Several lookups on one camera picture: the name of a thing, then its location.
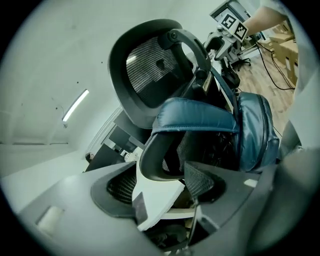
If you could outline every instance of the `ceiling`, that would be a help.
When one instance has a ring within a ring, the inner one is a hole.
[[[163,18],[173,0],[44,1],[9,45],[0,68],[0,142],[88,146],[119,106],[108,74],[115,41]],[[67,123],[66,110],[88,96]]]

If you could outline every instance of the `human arm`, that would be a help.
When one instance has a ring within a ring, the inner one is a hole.
[[[285,21],[287,16],[266,6],[261,6],[252,17],[243,24],[248,28],[247,36],[270,29]]]

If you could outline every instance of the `ceiling light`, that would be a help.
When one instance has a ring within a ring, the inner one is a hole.
[[[71,114],[73,113],[73,111],[75,111],[76,107],[80,104],[80,102],[82,102],[82,100],[87,96],[87,94],[89,93],[89,91],[87,89],[85,89],[80,96],[75,100],[75,102],[71,105],[71,107],[68,109],[68,111],[65,113],[65,115],[62,118],[62,121],[66,122],[69,117],[71,116]]]
[[[130,64],[130,63],[133,62],[136,58],[137,58],[137,56],[135,56],[135,55],[129,57],[129,58],[126,60],[126,64],[127,64],[127,65]]]

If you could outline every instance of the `blue cushion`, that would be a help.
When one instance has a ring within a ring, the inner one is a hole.
[[[161,132],[212,131],[238,133],[232,113],[186,98],[170,98],[164,102],[153,125],[152,135]]]
[[[242,116],[239,169],[248,172],[274,164],[279,139],[274,132],[267,99],[258,94],[241,92],[238,107]]]

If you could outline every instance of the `chair headrest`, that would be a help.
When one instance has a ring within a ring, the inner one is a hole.
[[[196,56],[198,78],[205,79],[210,71],[206,50],[174,20],[142,23],[113,46],[108,60],[113,87],[125,113],[138,127],[152,129],[163,102],[179,97],[193,79],[193,65],[182,50],[182,42]]]

